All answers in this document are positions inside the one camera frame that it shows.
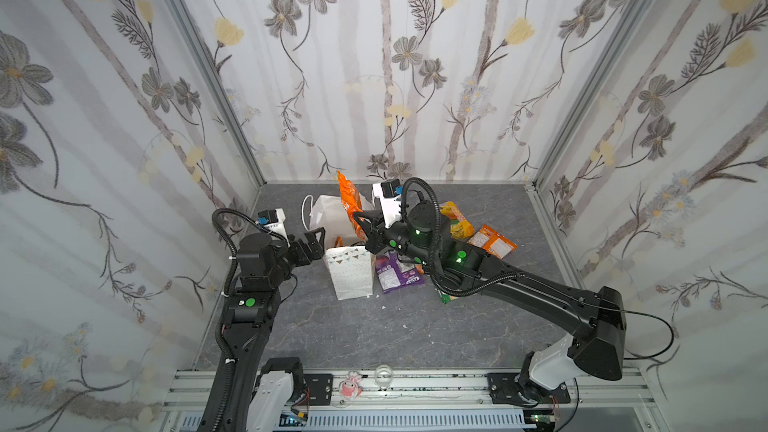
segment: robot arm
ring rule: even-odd
[[[411,184],[423,188],[429,199],[421,200],[406,214]],[[421,179],[410,178],[402,187],[397,179],[384,181],[374,186],[374,197],[382,210],[354,214],[366,233],[370,253],[397,250],[401,256],[423,264],[444,293],[495,297],[567,332],[550,348],[526,357],[517,397],[510,403],[522,407],[538,403],[565,380],[582,375],[621,379],[627,326],[619,292],[603,287],[595,293],[558,284],[452,239],[450,223],[439,213],[434,191]]]
[[[406,213],[404,197],[414,183],[428,193],[429,199],[422,199],[419,193],[419,204]],[[374,186],[374,196],[379,198],[382,210],[353,215],[367,235],[366,249],[370,253],[397,250],[401,256],[422,264],[435,286],[447,294],[495,297],[567,332],[546,350],[526,356],[514,383],[504,383],[504,393],[494,396],[497,403],[533,407],[549,402],[553,390],[564,381],[587,374],[605,380],[621,379],[626,321],[617,291],[603,287],[595,293],[567,287],[507,264],[481,248],[453,240],[450,223],[440,214],[434,191],[421,179],[410,178],[402,187],[397,180],[384,181]],[[278,287],[294,267],[323,256],[324,231],[308,232],[304,243],[285,234],[281,225],[284,216],[276,211],[259,215],[266,226],[260,228],[261,233],[245,236],[236,252],[241,267],[240,286],[224,300],[216,335],[222,357],[199,432],[271,430],[286,403],[296,404],[309,393],[298,358],[268,360],[261,375],[257,374],[280,307]]]

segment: white paper bag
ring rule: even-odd
[[[350,216],[346,214],[346,210],[344,210],[344,206],[341,204],[341,197],[319,196],[314,205],[312,204],[312,196],[304,197],[304,202],[301,205],[302,222],[305,217],[304,205],[307,199],[310,200],[311,206],[310,225],[307,227],[304,222],[304,228],[306,230],[314,230],[315,228],[323,227],[326,230],[325,249],[333,247],[338,237],[341,237],[342,244],[346,245],[360,242],[350,222]],[[360,202],[362,203],[362,210],[373,209],[373,206],[365,197],[360,196]]]
[[[328,267],[336,298],[365,297],[373,293],[376,257],[364,245],[326,250],[322,261]]]

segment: white bag with triangle print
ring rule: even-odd
[[[329,248],[322,261],[331,273],[338,300],[373,293],[376,256],[368,252],[364,245]]]

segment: purple snack bag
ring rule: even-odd
[[[424,283],[422,275],[414,264],[403,264],[397,260],[397,252],[390,251],[376,256],[376,275],[385,294],[401,287]]]

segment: orange snack bag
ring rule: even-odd
[[[489,226],[482,226],[478,232],[467,240],[467,244],[480,247],[486,252],[494,254],[496,257],[504,259],[506,254],[515,250],[518,246],[504,235],[499,234]]]
[[[362,228],[357,225],[357,222],[355,222],[355,219],[352,218],[352,214],[354,212],[362,212],[362,204],[360,203],[360,192],[357,191],[357,187],[355,187],[355,184],[352,183],[351,180],[349,180],[347,177],[344,177],[341,172],[338,170],[336,171],[336,174],[338,174],[339,179],[339,192],[341,195],[341,204],[344,206],[344,210],[346,210],[346,214],[350,217],[350,222],[352,223],[352,226],[355,229],[355,234],[360,238],[362,241],[368,240],[366,237],[366,234],[362,231]]]

